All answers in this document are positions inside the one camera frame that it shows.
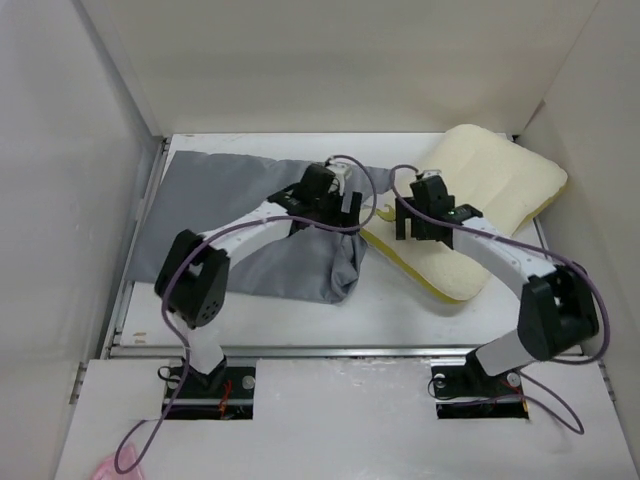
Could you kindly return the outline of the grey pillowcase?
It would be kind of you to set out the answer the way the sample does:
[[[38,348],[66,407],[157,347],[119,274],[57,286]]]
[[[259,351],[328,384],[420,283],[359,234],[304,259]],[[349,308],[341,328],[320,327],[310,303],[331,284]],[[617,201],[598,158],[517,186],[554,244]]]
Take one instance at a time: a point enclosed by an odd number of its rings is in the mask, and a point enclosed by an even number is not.
[[[154,283],[177,235],[192,231],[228,249],[227,289],[254,296],[338,304],[358,284],[367,246],[357,233],[303,226],[290,232],[267,199],[299,182],[309,162],[179,151],[157,189],[127,277]]]

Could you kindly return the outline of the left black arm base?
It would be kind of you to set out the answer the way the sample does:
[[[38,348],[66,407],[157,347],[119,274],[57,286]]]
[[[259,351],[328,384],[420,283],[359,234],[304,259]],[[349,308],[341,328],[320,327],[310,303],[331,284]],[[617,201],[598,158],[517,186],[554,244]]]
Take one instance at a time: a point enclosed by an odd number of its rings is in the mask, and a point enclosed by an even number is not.
[[[184,360],[157,370],[165,383],[160,407],[169,408],[167,420],[251,420],[254,411],[256,365],[226,360],[211,375],[203,376],[190,370],[182,389],[172,405],[169,400],[178,386]]]

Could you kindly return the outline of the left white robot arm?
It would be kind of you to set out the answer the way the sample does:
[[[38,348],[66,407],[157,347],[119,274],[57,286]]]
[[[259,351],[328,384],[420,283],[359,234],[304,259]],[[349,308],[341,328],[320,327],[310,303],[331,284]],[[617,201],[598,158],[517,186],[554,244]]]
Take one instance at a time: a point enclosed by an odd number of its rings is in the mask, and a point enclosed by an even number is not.
[[[182,374],[198,394],[223,387],[226,357],[209,324],[221,311],[229,273],[240,261],[309,226],[354,234],[362,194],[343,210],[351,166],[337,158],[308,166],[301,179],[239,219],[214,230],[185,229],[174,239],[154,284],[163,314],[175,322],[185,357]]]

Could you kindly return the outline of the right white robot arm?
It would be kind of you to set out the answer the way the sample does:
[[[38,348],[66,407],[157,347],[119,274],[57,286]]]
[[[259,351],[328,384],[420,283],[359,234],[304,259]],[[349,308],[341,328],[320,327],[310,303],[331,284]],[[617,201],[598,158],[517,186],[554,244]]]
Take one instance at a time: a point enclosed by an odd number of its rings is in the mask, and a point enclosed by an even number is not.
[[[396,237],[439,242],[482,266],[519,301],[515,328],[467,354],[466,387],[484,394],[500,375],[545,362],[600,331],[588,277],[532,245],[504,237],[469,204],[458,205],[438,174],[421,173],[397,197]]]

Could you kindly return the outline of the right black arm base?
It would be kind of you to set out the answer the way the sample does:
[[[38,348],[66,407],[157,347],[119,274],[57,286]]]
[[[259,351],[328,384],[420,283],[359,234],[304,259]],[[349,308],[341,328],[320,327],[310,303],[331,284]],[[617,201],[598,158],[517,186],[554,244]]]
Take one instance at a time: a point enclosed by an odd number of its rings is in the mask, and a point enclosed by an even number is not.
[[[522,379],[517,370],[487,376],[466,357],[430,361],[427,390],[439,420],[528,420]]]

